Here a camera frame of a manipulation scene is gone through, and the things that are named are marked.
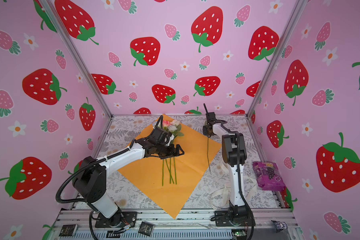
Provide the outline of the orange wrapping paper sheet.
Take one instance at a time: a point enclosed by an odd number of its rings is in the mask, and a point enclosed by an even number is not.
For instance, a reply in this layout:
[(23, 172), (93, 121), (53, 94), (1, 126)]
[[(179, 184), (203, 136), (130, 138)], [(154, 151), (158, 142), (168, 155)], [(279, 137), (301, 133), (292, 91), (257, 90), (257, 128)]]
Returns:
[(144, 158), (119, 170), (172, 218), (177, 217), (222, 147), (185, 124), (181, 127), (174, 143), (182, 147), (184, 155), (165, 160)]

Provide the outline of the white fake rose stem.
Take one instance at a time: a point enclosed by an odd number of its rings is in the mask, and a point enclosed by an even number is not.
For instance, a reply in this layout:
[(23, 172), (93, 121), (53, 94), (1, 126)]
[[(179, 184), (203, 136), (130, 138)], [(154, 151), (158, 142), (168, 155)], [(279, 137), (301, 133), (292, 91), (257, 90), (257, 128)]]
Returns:
[[(170, 138), (170, 144), (174, 143), (174, 139), (176, 138), (178, 134), (178, 126), (174, 123), (174, 121), (164, 121), (163, 122), (163, 129), (171, 133), (172, 136)], [(176, 159), (175, 158), (169, 158), (165, 159), (163, 161), (163, 164), (167, 167), (168, 173), (169, 173), (169, 184), (177, 184), (177, 170), (176, 170)]]

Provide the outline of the cream fake rose stem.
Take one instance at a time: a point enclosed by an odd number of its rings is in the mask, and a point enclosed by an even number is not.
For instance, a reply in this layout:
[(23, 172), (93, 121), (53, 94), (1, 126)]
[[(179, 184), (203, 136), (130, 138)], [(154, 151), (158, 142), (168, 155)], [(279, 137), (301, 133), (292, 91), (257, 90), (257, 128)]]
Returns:
[[(182, 125), (181, 122), (178, 120), (173, 120), (172, 125), (175, 127), (175, 131), (172, 133), (174, 138), (177, 136), (183, 136), (184, 134), (181, 132)], [(175, 184), (177, 184), (177, 172), (176, 172), (176, 159), (173, 158), (173, 165), (174, 165), (174, 176), (175, 176)]]

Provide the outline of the pink fake rose stem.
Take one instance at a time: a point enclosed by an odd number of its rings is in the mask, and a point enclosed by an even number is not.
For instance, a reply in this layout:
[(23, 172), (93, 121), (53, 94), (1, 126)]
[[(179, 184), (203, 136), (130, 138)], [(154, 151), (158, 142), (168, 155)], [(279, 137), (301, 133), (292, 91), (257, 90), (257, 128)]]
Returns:
[[(172, 125), (172, 123), (170, 121), (163, 121), (163, 128), (169, 132), (169, 133), (173, 133), (175, 131), (175, 127)], [(168, 172), (169, 172), (169, 182), (170, 184), (174, 184), (175, 181), (173, 179), (173, 175), (172, 175), (172, 159), (166, 159), (166, 165), (168, 168)]]

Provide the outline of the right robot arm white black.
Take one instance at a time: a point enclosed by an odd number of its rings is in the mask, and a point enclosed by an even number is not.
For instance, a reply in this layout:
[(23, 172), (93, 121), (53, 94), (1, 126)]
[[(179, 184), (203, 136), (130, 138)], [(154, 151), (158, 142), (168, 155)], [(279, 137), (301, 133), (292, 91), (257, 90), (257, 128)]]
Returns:
[(243, 173), (247, 151), (243, 134), (225, 127), (227, 121), (216, 118), (214, 112), (206, 113), (203, 134), (218, 136), (222, 140), (223, 165), (227, 168), (230, 183), (230, 199), (227, 216), (231, 223), (238, 225), (250, 218), (251, 209), (244, 196)]

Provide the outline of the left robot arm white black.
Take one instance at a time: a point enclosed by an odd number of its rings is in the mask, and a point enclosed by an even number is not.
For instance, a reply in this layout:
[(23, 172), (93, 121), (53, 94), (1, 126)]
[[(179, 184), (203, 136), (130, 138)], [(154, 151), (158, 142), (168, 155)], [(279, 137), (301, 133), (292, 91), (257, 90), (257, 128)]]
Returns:
[[(107, 193), (107, 179), (119, 169), (144, 158), (156, 157), (161, 160), (185, 154), (179, 144), (171, 143), (173, 135), (156, 127), (145, 138), (132, 140), (131, 144), (115, 154), (83, 160), (81, 167), (68, 177), (56, 193), (60, 204), (84, 202), (107, 220), (121, 221), (123, 216), (118, 205)], [(82, 196), (81, 199), (62, 199), (65, 187), (72, 183)]]

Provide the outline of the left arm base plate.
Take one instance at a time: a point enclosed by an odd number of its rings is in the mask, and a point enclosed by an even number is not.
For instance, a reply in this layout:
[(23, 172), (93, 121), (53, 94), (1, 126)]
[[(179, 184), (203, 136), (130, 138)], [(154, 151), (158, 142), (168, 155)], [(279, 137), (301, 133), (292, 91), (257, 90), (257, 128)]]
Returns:
[(96, 228), (134, 228), (138, 212), (120, 212), (115, 213), (110, 219), (104, 217), (101, 213), (96, 220)]

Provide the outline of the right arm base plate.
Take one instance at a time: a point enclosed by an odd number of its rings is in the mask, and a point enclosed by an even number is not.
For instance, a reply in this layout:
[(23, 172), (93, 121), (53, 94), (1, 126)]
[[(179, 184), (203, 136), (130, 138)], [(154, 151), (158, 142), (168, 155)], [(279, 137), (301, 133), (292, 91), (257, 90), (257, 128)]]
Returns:
[(256, 222), (250, 215), (234, 215), (229, 210), (214, 211), (214, 215), (210, 218), (211, 222), (215, 222), (217, 227), (254, 227)]

